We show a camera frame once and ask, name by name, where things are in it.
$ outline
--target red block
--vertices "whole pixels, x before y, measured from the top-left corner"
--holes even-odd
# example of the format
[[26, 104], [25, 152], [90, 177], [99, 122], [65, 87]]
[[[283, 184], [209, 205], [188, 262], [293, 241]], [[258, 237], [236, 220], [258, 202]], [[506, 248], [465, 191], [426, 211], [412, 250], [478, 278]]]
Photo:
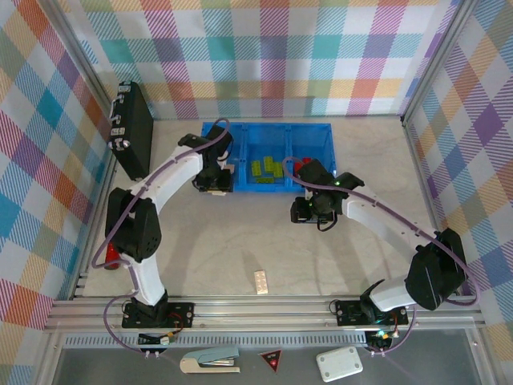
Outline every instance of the red block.
[[[119, 259], [119, 253], [114, 249], [112, 243], [109, 243], [107, 246], [107, 255], [105, 256], [105, 263], [117, 261]], [[107, 270], [116, 270], [119, 268], [119, 263], [115, 263], [113, 265], [105, 266]]]

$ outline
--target white table surface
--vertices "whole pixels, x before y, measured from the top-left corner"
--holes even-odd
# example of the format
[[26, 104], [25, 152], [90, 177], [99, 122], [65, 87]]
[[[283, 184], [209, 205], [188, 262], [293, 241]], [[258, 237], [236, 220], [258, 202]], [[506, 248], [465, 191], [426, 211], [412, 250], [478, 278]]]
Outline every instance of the white table surface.
[[[240, 121], [331, 123], [338, 173], [355, 174], [382, 201], [429, 225], [398, 118]], [[156, 122], [151, 168], [168, 158], [180, 137], [200, 133], [201, 124]], [[133, 184], [118, 167], [114, 187]], [[214, 197], [185, 184], [160, 214], [163, 240], [157, 263], [168, 294], [255, 294], [253, 274], [262, 269], [269, 294], [360, 294], [381, 278], [407, 273], [403, 257], [355, 221], [340, 217], [326, 233], [315, 225], [291, 223], [289, 210], [296, 195], [236, 192]], [[97, 245], [102, 240], [103, 231]], [[83, 295], [112, 296], [130, 289], [125, 269], [89, 269]]]

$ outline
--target black case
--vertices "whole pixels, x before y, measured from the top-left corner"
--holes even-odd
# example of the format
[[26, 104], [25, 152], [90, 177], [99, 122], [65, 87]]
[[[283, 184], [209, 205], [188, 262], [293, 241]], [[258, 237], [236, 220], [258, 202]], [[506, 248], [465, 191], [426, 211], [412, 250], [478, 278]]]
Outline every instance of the black case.
[[111, 121], [109, 148], [130, 179], [145, 178], [150, 173], [153, 118], [139, 84], [119, 84], [118, 95], [112, 104]]

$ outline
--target blue tray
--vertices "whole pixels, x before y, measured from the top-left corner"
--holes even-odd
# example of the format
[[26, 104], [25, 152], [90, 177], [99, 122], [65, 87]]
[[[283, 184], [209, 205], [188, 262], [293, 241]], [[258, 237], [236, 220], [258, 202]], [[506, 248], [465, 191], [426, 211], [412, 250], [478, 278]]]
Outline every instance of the blue tray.
[[[201, 135], [205, 136], [213, 122], [203, 123]], [[254, 192], [300, 192], [303, 188], [287, 177], [274, 178], [274, 183], [257, 183], [252, 175], [251, 162], [259, 160], [262, 176], [272, 176], [264, 170], [264, 156], [272, 156], [280, 162], [286, 156], [299, 159], [318, 159], [332, 174], [337, 173], [337, 162], [333, 149], [331, 124], [311, 123], [231, 123], [233, 146], [228, 164], [235, 165], [234, 191]], [[289, 171], [293, 171], [293, 162]]]

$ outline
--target white stapler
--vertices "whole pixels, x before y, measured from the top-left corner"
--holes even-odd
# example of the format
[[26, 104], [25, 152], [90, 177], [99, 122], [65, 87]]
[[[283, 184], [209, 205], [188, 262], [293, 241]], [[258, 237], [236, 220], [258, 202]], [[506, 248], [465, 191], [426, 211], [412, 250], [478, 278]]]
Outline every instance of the white stapler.
[[181, 359], [180, 369], [183, 373], [240, 373], [240, 368], [233, 366], [238, 356], [236, 347], [192, 351]]

